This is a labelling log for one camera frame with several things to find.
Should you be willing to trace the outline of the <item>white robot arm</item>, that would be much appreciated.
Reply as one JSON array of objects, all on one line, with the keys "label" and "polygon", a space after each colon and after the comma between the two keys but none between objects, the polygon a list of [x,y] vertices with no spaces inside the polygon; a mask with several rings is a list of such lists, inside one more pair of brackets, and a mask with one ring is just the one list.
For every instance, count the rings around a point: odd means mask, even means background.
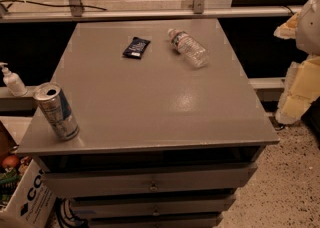
[{"label": "white robot arm", "polygon": [[320,97],[320,0],[308,0],[274,35],[294,39],[296,47],[308,54],[302,63],[292,62],[286,73],[275,118],[288,125],[300,120]]}]

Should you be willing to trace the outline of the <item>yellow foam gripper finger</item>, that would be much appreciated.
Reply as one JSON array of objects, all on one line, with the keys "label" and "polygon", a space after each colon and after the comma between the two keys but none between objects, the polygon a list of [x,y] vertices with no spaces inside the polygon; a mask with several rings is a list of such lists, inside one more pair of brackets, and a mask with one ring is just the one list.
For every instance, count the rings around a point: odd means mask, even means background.
[{"label": "yellow foam gripper finger", "polygon": [[286,125],[295,123],[319,97],[320,56],[309,55],[302,63],[292,62],[278,102],[276,120]]},{"label": "yellow foam gripper finger", "polygon": [[292,15],[285,23],[276,28],[273,35],[281,39],[295,39],[298,16],[298,13]]}]

